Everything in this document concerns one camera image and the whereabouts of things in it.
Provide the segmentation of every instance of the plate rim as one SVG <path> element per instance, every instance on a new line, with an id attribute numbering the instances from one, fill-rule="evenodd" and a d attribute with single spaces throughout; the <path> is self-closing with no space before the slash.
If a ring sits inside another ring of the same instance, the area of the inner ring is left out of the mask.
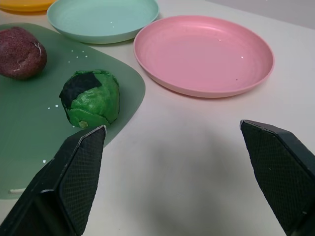
<path id="1" fill-rule="evenodd" d="M 68 33 L 68 34 L 72 34 L 72 35 L 76 35 L 76 36 L 80 36 L 80 37 L 89 37 L 89 38 L 97 38 L 97 37 L 115 37 L 115 36 L 119 36 L 119 35 L 123 35 L 123 34 L 128 34 L 128 33 L 131 33 L 131 32 L 135 32 L 135 31 L 138 31 L 138 30 L 141 30 L 143 29 L 145 26 L 149 25 L 150 23 L 152 23 L 153 21 L 156 20 L 156 18 L 158 17 L 159 13 L 160 13 L 160 8 L 159 8 L 159 4 L 156 0 L 150 0 L 151 2 L 153 2 L 156 7 L 157 7 L 157 12 L 154 16 L 154 18 L 152 20 L 150 20 L 148 23 L 146 23 L 144 26 L 141 26 L 141 27 L 138 27 L 136 29 L 132 29 L 132 30 L 129 30 L 129 31 L 126 31 L 126 32 L 121 32 L 121 33 L 116 33 L 116 34 L 104 34 L 104 35 L 86 35 L 86 34 L 78 34 L 78 33 L 75 33 L 75 32 L 72 32 L 72 31 L 68 31 L 68 30 L 63 30 L 61 29 L 60 27 L 57 27 L 52 21 L 51 21 L 51 17 L 49 16 L 50 14 L 50 11 L 52 11 L 51 9 L 53 9 L 54 5 L 55 4 L 59 4 L 59 2 L 62 2 L 62 1 L 67 1 L 67 0 L 57 0 L 55 1 L 53 4 L 50 5 L 50 7 L 48 8 L 47 10 L 47 20 L 48 22 L 56 29 L 62 31 L 62 32 L 65 32 L 65 33 Z"/>
<path id="2" fill-rule="evenodd" d="M 49 6 L 51 6 L 55 1 L 56 0 L 49 0 L 45 3 L 36 2 L 32 4 L 17 4 L 17 3 L 11 3 L 11 2 L 7 2 L 7 3 L 0 2 L 0 8 L 3 10 L 9 10 L 9 11 L 36 12 L 36 11 L 47 10 Z"/>
<path id="3" fill-rule="evenodd" d="M 258 82 L 252 84 L 252 85 L 249 85 L 249 86 L 246 86 L 246 87 L 243 87 L 243 88 L 239 88 L 239 89 L 232 89 L 232 90 L 221 90 L 221 91 L 213 91 L 213 90 L 201 90 L 201 89 L 191 89 L 191 88 L 185 88 L 185 87 L 180 87 L 176 84 L 173 84 L 173 83 L 170 83 L 166 80 L 163 80 L 161 79 L 159 76 L 157 76 L 156 74 L 152 73 L 151 70 L 149 70 L 143 63 L 142 61 L 139 59 L 138 57 L 138 54 L 136 52 L 136 47 L 137 47 L 137 40 L 138 38 L 141 36 L 141 33 L 146 30 L 146 28 L 148 27 L 152 27 L 153 25 L 155 24 L 158 24 L 159 22 L 161 21 L 168 21 L 170 19 L 174 19 L 174 18 L 186 18 L 186 17 L 189 17 L 189 18 L 194 18 L 194 17 L 198 17 L 198 18 L 207 18 L 207 19 L 213 19 L 213 20 L 220 20 L 222 22 L 226 22 L 226 23 L 229 23 L 229 24 L 233 24 L 233 25 L 236 25 L 238 27 L 242 27 L 243 29 L 247 30 L 247 31 L 250 31 L 252 34 L 254 34 L 255 36 L 257 36 L 268 48 L 268 50 L 270 51 L 271 53 L 271 56 L 272 56 L 272 66 L 270 68 L 270 71 L 269 73 L 262 79 L 260 79 Z M 249 91 L 251 89 L 253 89 L 254 87 L 264 83 L 268 78 L 269 76 L 271 75 L 271 73 L 273 72 L 274 70 L 274 67 L 275 67 L 275 55 L 271 49 L 271 47 L 269 46 L 269 44 L 262 38 L 260 37 L 257 33 L 255 33 L 254 31 L 252 31 L 251 29 L 245 27 L 245 26 L 242 26 L 238 23 L 235 23 L 235 22 L 232 22 L 232 21 L 228 21 L 228 20 L 225 20 L 225 19 L 222 19 L 222 18 L 218 18 L 218 17 L 212 17 L 212 16 L 206 16 L 206 15 L 177 15 L 177 16 L 171 16 L 171 17 L 166 17 L 166 18 L 163 18 L 163 19 L 160 19 L 160 20 L 157 20 L 157 21 L 154 21 L 153 23 L 147 25 L 146 27 L 144 27 L 135 37 L 134 39 L 134 43 L 133 43 L 133 53 L 138 61 L 138 63 L 140 64 L 140 66 L 150 75 L 150 77 L 156 81 L 157 83 L 159 83 L 160 85 L 172 90 L 172 91 L 175 91 L 175 92 L 179 92 L 179 93 L 183 93 L 185 95 L 189 95 L 189 96 L 195 96 L 195 97 L 204 97 L 204 98 L 219 98 L 219 97 L 228 97 L 228 96 L 234 96 L 234 95 L 238 95 L 238 94 L 241 94 L 241 93 L 244 93 L 246 91 Z"/>

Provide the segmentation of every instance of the white tabletop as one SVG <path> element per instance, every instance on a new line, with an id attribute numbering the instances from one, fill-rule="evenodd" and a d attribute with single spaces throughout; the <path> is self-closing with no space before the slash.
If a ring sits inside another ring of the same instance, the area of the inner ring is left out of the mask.
<path id="1" fill-rule="evenodd" d="M 242 24 L 275 54 L 270 79 L 244 95 L 194 99 L 154 83 L 132 44 L 97 46 L 143 77 L 146 95 L 104 149 L 85 236 L 284 236 L 255 180 L 241 119 L 295 133 L 315 152 L 315 30 L 204 0 L 158 0 L 162 17 L 202 14 Z M 52 29 L 46 17 L 0 13 L 1 23 Z M 0 201 L 0 221 L 14 201 Z"/>
<path id="2" fill-rule="evenodd" d="M 206 0 L 315 29 L 313 0 Z"/>

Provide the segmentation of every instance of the play dough ball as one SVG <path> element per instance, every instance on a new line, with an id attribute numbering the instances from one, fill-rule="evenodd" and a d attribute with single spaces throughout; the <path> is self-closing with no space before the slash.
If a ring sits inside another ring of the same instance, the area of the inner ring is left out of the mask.
<path id="1" fill-rule="evenodd" d="M 26 80 L 41 72 L 46 63 L 46 50 L 31 33 L 21 27 L 0 31 L 0 74 Z"/>
<path id="2" fill-rule="evenodd" d="M 77 71 L 59 95 L 69 122 L 81 128 L 109 126 L 119 114 L 119 84 L 109 71 Z"/>

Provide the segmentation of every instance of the pink plate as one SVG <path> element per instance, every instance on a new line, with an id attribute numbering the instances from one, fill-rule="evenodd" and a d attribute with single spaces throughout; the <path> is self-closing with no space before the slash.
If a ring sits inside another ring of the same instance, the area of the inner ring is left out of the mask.
<path id="1" fill-rule="evenodd" d="M 196 97 L 244 93 L 267 79 L 274 56 L 258 35 L 207 16 L 174 16 L 143 28 L 134 53 L 149 76 L 173 91 Z"/>

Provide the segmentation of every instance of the green cutting mat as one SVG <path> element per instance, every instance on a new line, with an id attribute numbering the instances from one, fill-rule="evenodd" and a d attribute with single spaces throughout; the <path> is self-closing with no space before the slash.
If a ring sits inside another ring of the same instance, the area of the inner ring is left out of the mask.
<path id="1" fill-rule="evenodd" d="M 31 32 L 46 48 L 48 62 L 29 81 L 0 76 L 0 199 L 18 198 L 9 190 L 26 188 L 63 141 L 80 130 L 68 122 L 59 99 L 76 70 L 105 69 L 119 81 L 120 114 L 108 127 L 105 145 L 128 123 L 145 93 L 141 76 L 121 61 L 37 25 L 0 25 L 0 30 L 12 26 Z"/>

